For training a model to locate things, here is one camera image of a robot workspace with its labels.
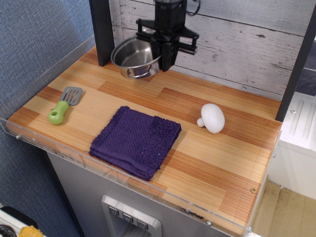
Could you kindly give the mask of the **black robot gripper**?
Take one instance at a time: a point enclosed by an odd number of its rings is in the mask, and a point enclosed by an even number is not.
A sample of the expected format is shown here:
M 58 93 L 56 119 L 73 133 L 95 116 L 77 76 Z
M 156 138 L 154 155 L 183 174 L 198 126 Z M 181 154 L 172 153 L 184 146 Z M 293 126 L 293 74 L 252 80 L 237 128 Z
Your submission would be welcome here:
M 195 54 L 199 35 L 185 26 L 186 0 L 156 0 L 154 20 L 138 19 L 136 37 L 151 44 L 153 58 L 161 57 L 161 69 L 168 71 L 176 61 L 178 51 Z

